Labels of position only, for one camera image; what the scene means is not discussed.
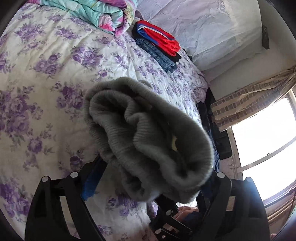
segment bed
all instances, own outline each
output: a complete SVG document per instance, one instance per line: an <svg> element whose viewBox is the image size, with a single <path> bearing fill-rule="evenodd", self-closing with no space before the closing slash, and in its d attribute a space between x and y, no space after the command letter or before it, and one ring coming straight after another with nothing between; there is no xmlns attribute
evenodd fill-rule
<svg viewBox="0 0 296 241"><path fill-rule="evenodd" d="M208 86L186 53L179 54L178 69L165 73L135 44L131 28L113 36L58 8L19 9L0 38L0 208L21 238L40 179L63 178L98 154L82 112L85 91L97 82L145 80L201 123L196 103ZM106 240L153 240L146 203L128 198L112 175L103 176L86 205Z"/></svg>
<svg viewBox="0 0 296 241"><path fill-rule="evenodd" d="M262 51L257 0L139 0L137 9L179 41L208 82Z"/></svg>

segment folded comforter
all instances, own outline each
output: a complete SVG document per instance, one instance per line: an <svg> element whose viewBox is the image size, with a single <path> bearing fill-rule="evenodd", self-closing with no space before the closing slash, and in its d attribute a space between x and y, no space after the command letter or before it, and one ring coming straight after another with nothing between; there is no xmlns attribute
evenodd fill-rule
<svg viewBox="0 0 296 241"><path fill-rule="evenodd" d="M100 82L84 105L101 157L118 168L133 200L164 194L188 203L196 197L214 156L209 137L189 116L127 77Z"/></svg>
<svg viewBox="0 0 296 241"><path fill-rule="evenodd" d="M137 0L29 0L30 3L58 7L113 35L132 24Z"/></svg>

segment window frame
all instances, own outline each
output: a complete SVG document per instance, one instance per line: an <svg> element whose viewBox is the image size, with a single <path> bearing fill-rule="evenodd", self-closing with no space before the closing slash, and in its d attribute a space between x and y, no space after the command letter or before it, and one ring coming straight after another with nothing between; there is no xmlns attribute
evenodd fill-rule
<svg viewBox="0 0 296 241"><path fill-rule="evenodd" d="M283 99L283 98L288 99L288 101L291 105L291 108L293 110L295 120L296 120L296 97L295 97L293 90L290 90L281 99ZM233 166L234 166L234 177L238 180L243 180L243 175L242 175L243 171L250 169L251 167L254 167L260 163L263 163L263 162L269 160L271 157L280 153L282 150L284 150L285 148L287 148L288 146L290 146L292 143L294 143L296 141L296 136L295 136L288 143L286 143L285 145L283 145L282 147L280 147L276 151L270 153L269 155L267 155L259 160L256 160L248 165L241 166L240 159L239 159L239 153L238 153L238 149L237 149L237 145L236 145L236 141L235 141L235 137L234 137L232 128L227 129L227 133L228 133L228 137L229 137L229 141L230 141L230 145L231 145L231 149L232 149L232 162L233 162ZM272 197L269 197L268 199L263 200L264 205L268 205L270 203L275 202L276 200L280 199L281 197L287 195L287 193L295 187L296 187L296 180L293 183L291 183L288 187L286 187L285 189L278 192L277 194L273 195Z"/></svg>

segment window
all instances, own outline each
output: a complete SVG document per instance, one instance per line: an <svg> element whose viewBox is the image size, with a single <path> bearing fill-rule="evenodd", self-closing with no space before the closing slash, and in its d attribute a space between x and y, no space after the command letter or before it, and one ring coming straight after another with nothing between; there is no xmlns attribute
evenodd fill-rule
<svg viewBox="0 0 296 241"><path fill-rule="evenodd" d="M228 131L239 179L266 200L296 184L296 101L292 91Z"/></svg>

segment folded clothes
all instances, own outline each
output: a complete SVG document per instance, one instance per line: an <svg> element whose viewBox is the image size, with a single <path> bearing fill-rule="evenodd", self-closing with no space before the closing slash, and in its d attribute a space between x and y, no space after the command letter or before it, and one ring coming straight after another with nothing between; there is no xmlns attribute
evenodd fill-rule
<svg viewBox="0 0 296 241"><path fill-rule="evenodd" d="M135 201L161 194L194 199L212 172L213 147L201 126L143 84L127 77L99 82L84 100L98 151Z"/></svg>
<svg viewBox="0 0 296 241"><path fill-rule="evenodd" d="M176 56L176 52L180 50L179 43L172 35L147 21L138 21L137 31L171 56Z"/></svg>
<svg viewBox="0 0 296 241"><path fill-rule="evenodd" d="M177 69L177 65L171 61L167 56L161 53L154 45L152 45L147 39L139 38L135 39L136 44L150 54L163 68L165 72L173 72Z"/></svg>
<svg viewBox="0 0 296 241"><path fill-rule="evenodd" d="M165 51L163 51L159 46L155 45L155 47L174 63L177 63L181 59L181 56L178 53L176 53L176 56L172 56L166 53Z"/></svg>
<svg viewBox="0 0 296 241"><path fill-rule="evenodd" d="M176 63L174 63L167 55L163 54L162 51L153 45L149 40L143 38L137 31L138 23L135 23L134 28L132 29L132 34L135 39L136 44L149 53L163 68L165 72L173 72L174 69L177 69Z"/></svg>
<svg viewBox="0 0 296 241"><path fill-rule="evenodd" d="M29 0L58 7L113 35L120 35L132 24L137 0Z"/></svg>

